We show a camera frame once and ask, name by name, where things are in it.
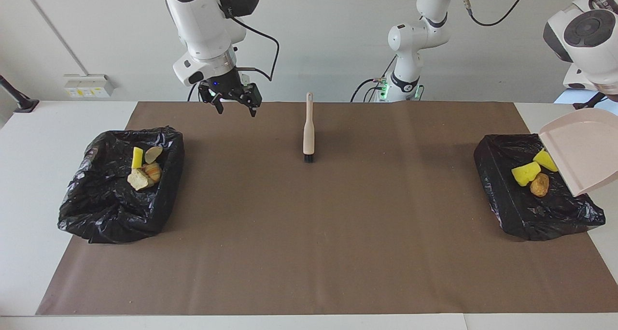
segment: wall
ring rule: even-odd
[[[499,18],[514,0],[472,0],[478,19]],[[553,101],[568,65],[542,39],[547,19],[572,0],[523,0],[494,28],[473,24],[453,0],[450,43],[424,50],[425,99]],[[90,73],[107,74],[114,100],[183,100],[172,63],[185,51],[164,0],[37,0]],[[265,100],[348,100],[382,73],[393,54],[391,26],[418,19],[415,0],[261,0],[250,26],[282,45],[275,81],[254,74]],[[0,71],[39,99],[66,100],[63,74],[76,64],[28,0],[0,0]],[[268,70],[274,45],[253,34],[239,65]]]

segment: brown paper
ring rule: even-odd
[[[485,134],[528,132],[511,103],[139,103],[127,129],[184,134],[157,237],[73,237],[40,315],[618,312],[586,233],[503,233],[478,178]]]

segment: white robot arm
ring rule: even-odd
[[[400,101],[413,97],[423,68],[419,51],[446,44],[450,39],[447,23],[450,1],[417,0],[421,19],[391,28],[388,41],[397,54],[397,63],[392,72],[387,72],[386,82],[380,84],[382,90],[376,101]]]
[[[618,100],[618,4],[574,0],[545,25],[543,39],[560,59],[573,63],[565,84],[596,89]]]
[[[199,95],[222,114],[222,99],[249,107],[252,116],[261,105],[260,91],[236,67],[233,44],[247,31],[233,19],[250,15],[259,0],[166,0],[187,53],[174,64],[186,86],[199,84]]]

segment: yellow sponge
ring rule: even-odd
[[[532,161],[538,163],[539,165],[547,168],[552,172],[558,172],[558,167],[552,160],[549,152],[545,151],[545,149],[541,150],[536,156],[532,159]]]
[[[138,147],[133,147],[133,163],[131,163],[131,168],[140,169],[141,163],[143,162],[143,158],[144,158],[144,150]]]
[[[520,187],[525,187],[529,182],[532,182],[536,176],[541,173],[541,166],[538,163],[532,162],[528,163],[525,166],[517,167],[516,169],[511,169],[511,173],[517,180],[517,183]]]

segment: table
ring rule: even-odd
[[[561,95],[554,101],[559,104],[573,104],[573,103],[586,103],[589,101],[598,91],[580,90],[576,88],[567,88]],[[607,110],[611,113],[618,114],[618,105],[615,101],[606,99],[597,103],[595,108]]]
[[[32,317],[70,235],[56,229],[57,208],[66,184],[99,132],[124,129],[134,102],[44,101],[33,114],[15,115],[0,129],[0,328],[72,329],[148,327],[214,328],[427,328],[427,329],[590,329],[618,324],[618,313],[604,315],[341,315],[341,316],[133,316]],[[516,104],[528,128],[567,114],[570,105]],[[608,217],[590,231],[601,257],[618,280],[618,184],[591,193]],[[556,324],[559,319],[563,324]]]

